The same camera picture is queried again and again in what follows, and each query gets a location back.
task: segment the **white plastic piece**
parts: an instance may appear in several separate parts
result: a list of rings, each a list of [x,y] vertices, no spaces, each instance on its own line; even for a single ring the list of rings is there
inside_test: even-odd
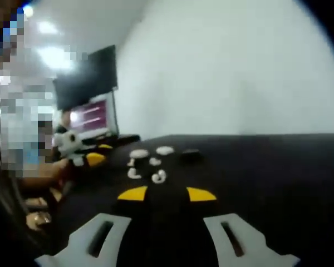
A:
[[[145,149],[136,149],[130,152],[130,158],[132,159],[144,159],[149,156],[149,152]]]
[[[134,167],[135,166],[135,159],[130,159],[129,163],[127,164],[128,167]]]
[[[131,179],[141,179],[141,175],[136,174],[135,168],[130,168],[129,171],[127,172],[127,176]]]
[[[77,167],[83,166],[84,165],[84,160],[83,157],[76,157],[73,159],[73,164]]]
[[[150,158],[150,165],[152,166],[158,166],[161,165],[162,161],[156,159],[155,157]]]
[[[131,219],[121,216],[98,214],[69,237],[66,248],[54,256],[43,255],[36,259],[41,267],[115,267],[120,244]],[[112,223],[99,256],[88,254],[90,245],[96,239],[104,223]]]
[[[167,156],[174,153],[174,149],[171,146],[160,146],[156,149],[156,153],[162,156]]]
[[[266,245],[264,235],[241,219],[237,214],[204,218],[212,236],[219,266],[231,267],[292,267],[299,259],[293,255],[281,256]],[[237,257],[223,224],[233,232],[244,255]]]
[[[159,170],[157,174],[152,175],[151,179],[155,184],[162,184],[166,181],[167,174],[164,170]]]

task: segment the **yellow stripe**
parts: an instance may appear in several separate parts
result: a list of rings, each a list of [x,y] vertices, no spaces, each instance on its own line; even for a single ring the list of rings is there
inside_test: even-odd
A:
[[[117,197],[119,200],[144,201],[147,186],[129,189]]]
[[[217,197],[206,190],[187,187],[190,202],[217,200]]]
[[[105,160],[105,156],[98,153],[89,153],[86,155],[89,166],[93,167]]]
[[[112,146],[109,146],[107,144],[102,144],[102,145],[99,145],[98,147],[101,149],[112,149]]]

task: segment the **pink screen display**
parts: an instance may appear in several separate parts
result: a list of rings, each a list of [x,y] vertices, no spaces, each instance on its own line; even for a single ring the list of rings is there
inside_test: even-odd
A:
[[[74,108],[71,112],[71,127],[77,132],[106,128],[106,101]]]

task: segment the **ceiling light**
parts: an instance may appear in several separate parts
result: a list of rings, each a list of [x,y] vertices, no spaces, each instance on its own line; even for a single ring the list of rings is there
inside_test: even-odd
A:
[[[28,4],[23,7],[23,13],[27,18],[30,18],[33,16],[33,8]]]
[[[70,70],[73,67],[70,54],[62,48],[46,47],[38,50],[44,63],[56,70]]]
[[[71,117],[70,117],[72,122],[76,122],[78,120],[78,114],[77,112],[71,112]]]
[[[42,21],[38,24],[38,30],[43,34],[58,34],[57,28],[48,21]]]
[[[1,85],[9,85],[11,82],[10,76],[0,76]]]

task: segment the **black table surface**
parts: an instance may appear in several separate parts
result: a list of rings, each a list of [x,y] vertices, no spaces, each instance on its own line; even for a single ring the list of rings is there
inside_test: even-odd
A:
[[[159,156],[159,146],[175,153]],[[127,176],[129,153],[147,149],[162,159],[164,184],[150,177]],[[202,162],[183,165],[179,155],[198,149]],[[236,213],[261,231],[267,245],[280,254],[307,258],[318,248],[333,247],[334,239],[334,135],[185,136],[171,135],[118,147],[109,164],[78,177],[76,187],[53,216],[63,239],[98,213],[132,218],[144,209],[116,208],[117,197],[129,188],[148,186],[149,212],[177,205],[186,186],[210,191],[217,204],[201,207],[202,217]]]
[[[140,141],[139,135],[112,135],[112,136],[101,136],[100,138],[91,138],[83,140],[85,145],[100,145],[107,144],[112,147],[119,147],[127,145],[132,142]]]

